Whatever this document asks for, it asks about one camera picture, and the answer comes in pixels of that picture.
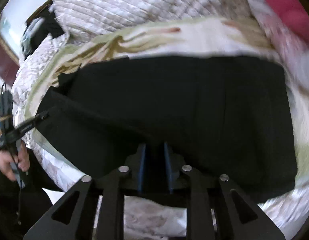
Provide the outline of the person's left hand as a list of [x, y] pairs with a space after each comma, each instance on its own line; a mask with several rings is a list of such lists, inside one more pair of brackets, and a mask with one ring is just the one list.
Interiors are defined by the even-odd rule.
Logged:
[[21, 145], [17, 155], [11, 154], [9, 151], [0, 151], [0, 171], [10, 180], [16, 181], [16, 176], [11, 168], [12, 163], [16, 163], [22, 172], [27, 172], [30, 168], [29, 153], [24, 141]]

